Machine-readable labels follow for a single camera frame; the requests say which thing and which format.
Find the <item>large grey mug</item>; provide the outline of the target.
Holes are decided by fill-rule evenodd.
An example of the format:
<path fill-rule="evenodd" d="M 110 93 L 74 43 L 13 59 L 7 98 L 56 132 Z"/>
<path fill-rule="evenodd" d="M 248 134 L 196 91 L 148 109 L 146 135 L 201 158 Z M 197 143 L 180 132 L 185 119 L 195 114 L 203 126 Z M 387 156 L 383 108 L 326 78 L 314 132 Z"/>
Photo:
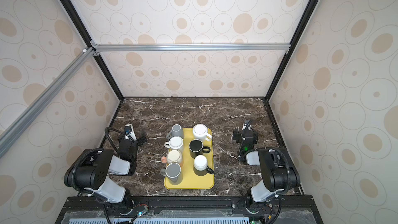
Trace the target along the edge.
<path fill-rule="evenodd" d="M 165 169 L 161 169 L 160 174 L 168 178 L 173 184 L 181 181 L 182 169 L 178 163 L 170 163 Z"/>

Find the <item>black mug white base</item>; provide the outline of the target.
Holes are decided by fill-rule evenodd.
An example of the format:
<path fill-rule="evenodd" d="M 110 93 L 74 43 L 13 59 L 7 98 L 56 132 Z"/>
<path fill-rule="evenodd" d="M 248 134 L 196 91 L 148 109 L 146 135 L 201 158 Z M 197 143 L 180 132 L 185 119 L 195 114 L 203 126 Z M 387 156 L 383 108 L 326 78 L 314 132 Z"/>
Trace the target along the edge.
<path fill-rule="evenodd" d="M 208 166 L 207 158 L 204 155 L 195 157 L 193 169 L 194 173 L 198 176 L 205 176 L 207 174 L 214 175 L 214 170 Z"/>

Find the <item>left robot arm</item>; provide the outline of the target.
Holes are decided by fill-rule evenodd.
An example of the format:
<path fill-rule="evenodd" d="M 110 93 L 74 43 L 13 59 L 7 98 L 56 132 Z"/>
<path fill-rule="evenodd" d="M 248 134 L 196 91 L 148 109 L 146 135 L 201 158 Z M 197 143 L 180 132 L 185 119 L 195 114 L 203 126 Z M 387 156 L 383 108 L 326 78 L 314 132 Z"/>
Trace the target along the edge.
<path fill-rule="evenodd" d="M 65 173 L 65 186 L 94 196 L 100 203 L 125 211 L 132 209 L 134 202 L 130 191 L 119 186 L 108 175 L 134 175 L 138 148 L 146 142 L 145 136 L 137 140 L 121 140 L 116 155 L 111 149 L 85 149 Z"/>

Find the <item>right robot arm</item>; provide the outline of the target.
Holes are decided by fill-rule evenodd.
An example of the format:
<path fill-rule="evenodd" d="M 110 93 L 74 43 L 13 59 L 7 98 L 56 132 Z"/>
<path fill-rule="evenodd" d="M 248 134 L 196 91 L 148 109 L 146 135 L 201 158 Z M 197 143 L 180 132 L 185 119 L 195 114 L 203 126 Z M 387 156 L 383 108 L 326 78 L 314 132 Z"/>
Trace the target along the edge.
<path fill-rule="evenodd" d="M 249 128 L 234 130 L 232 140 L 239 143 L 239 161 L 259 166 L 261 171 L 260 182 L 247 191 L 247 208 L 256 203 L 269 202 L 300 185 L 300 175 L 286 148 L 254 148 L 258 142 L 258 133 Z"/>

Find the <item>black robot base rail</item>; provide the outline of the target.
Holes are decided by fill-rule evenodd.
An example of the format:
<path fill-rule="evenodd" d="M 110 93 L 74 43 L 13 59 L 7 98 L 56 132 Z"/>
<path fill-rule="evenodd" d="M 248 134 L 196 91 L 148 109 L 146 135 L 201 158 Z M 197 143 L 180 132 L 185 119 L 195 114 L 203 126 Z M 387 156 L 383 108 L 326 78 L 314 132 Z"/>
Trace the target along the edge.
<path fill-rule="evenodd" d="M 280 196 L 246 207 L 243 196 L 131 197 L 149 211 L 138 218 L 133 208 L 100 203 L 94 197 L 67 198 L 57 224 L 321 224 L 314 198 Z"/>

